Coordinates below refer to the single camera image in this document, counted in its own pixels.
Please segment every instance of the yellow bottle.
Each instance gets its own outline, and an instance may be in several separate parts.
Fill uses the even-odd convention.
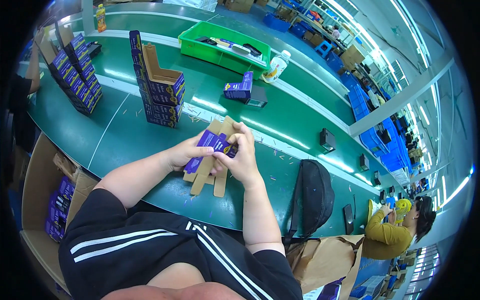
[[[98,5],[98,9],[96,10],[96,20],[98,23],[98,32],[102,32],[107,28],[107,24],[105,24],[105,8],[103,4]]]

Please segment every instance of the hand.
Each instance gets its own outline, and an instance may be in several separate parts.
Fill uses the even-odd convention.
[[[37,44],[41,44],[42,43],[42,39],[43,39],[43,35],[45,34],[45,28],[41,27],[40,29],[38,29],[35,33],[35,36],[34,36],[34,41],[37,43]]]
[[[232,134],[227,142],[239,145],[235,158],[230,158],[222,152],[215,152],[213,156],[229,168],[233,177],[247,188],[262,180],[255,160],[255,139],[250,129],[243,122],[233,123],[233,128],[237,133]]]
[[[388,222],[393,226],[396,226],[395,221],[396,221],[396,210],[393,209],[392,212],[388,214]]]
[[[382,205],[382,207],[380,209],[384,211],[385,216],[392,212],[389,204]]]
[[[180,144],[165,150],[167,162],[170,170],[181,171],[183,167],[194,157],[210,156],[213,153],[213,147],[197,147],[198,141],[204,131]]]

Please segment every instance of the black tool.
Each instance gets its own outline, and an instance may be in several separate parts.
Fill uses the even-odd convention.
[[[93,59],[95,56],[97,56],[101,49],[102,49],[102,45],[99,44],[98,42],[90,42],[87,44],[87,48],[88,48],[88,55],[90,56],[91,59]]]
[[[203,37],[199,37],[197,39],[195,39],[196,41],[199,41],[201,43],[205,43],[205,44],[209,44],[209,45],[212,45],[212,46],[216,46],[216,41],[210,39],[209,37],[206,37],[206,36],[203,36]]]
[[[343,217],[345,219],[345,231],[349,235],[353,232],[352,206],[350,204],[345,205],[343,208]]]
[[[357,203],[355,202],[355,194],[353,194],[353,218],[357,218]]]
[[[257,48],[255,48],[254,46],[252,46],[250,44],[243,44],[243,46],[245,48],[249,49],[250,54],[252,54],[255,57],[260,56],[262,54]]]

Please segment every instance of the phone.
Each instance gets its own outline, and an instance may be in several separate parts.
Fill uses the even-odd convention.
[[[347,235],[352,234],[353,232],[352,205],[347,204],[343,207],[343,217],[345,220],[345,231],[347,232]]]

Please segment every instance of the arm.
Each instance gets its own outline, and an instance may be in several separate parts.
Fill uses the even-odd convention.
[[[385,217],[385,212],[390,209],[387,205],[383,205],[381,209],[370,219],[365,227],[365,236],[371,240],[377,240],[387,245],[394,245],[397,243],[402,229],[400,227],[392,226],[389,223],[380,224]]]
[[[38,46],[37,43],[41,43],[43,38],[44,29],[41,28],[37,31],[35,35],[33,46],[32,46],[32,56],[30,57],[30,62],[28,63],[28,68],[25,73],[25,78],[32,80],[32,85],[30,86],[29,94],[36,92],[40,88],[40,65],[38,62]]]
[[[116,168],[108,173],[94,189],[114,194],[125,208],[135,206],[171,171],[180,171],[193,157],[210,156],[212,147],[197,147],[203,132],[180,144]]]
[[[239,145],[235,158],[232,159],[221,152],[215,152],[214,157],[229,168],[232,175],[242,182],[245,188],[243,195],[245,247],[251,253],[270,249],[285,255],[280,228],[255,161],[255,139],[243,122],[234,123],[233,126],[239,133],[232,135],[228,142]]]

